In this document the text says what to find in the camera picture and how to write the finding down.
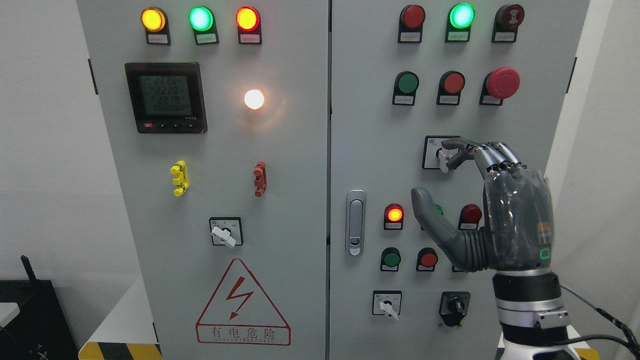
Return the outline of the gray robotic hand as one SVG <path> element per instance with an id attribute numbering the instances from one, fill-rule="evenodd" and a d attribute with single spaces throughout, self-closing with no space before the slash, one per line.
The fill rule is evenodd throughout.
<path id="1" fill-rule="evenodd" d="M 446 167 L 455 170 L 473 160 L 483 177 L 485 225 L 478 230 L 454 227 L 435 208 L 423 187 L 411 190 L 420 227 L 459 271 L 534 271 L 551 262 L 554 241 L 553 201 L 546 178 L 528 168 L 501 142 L 477 143 L 463 137 L 442 142 L 457 150 Z"/>

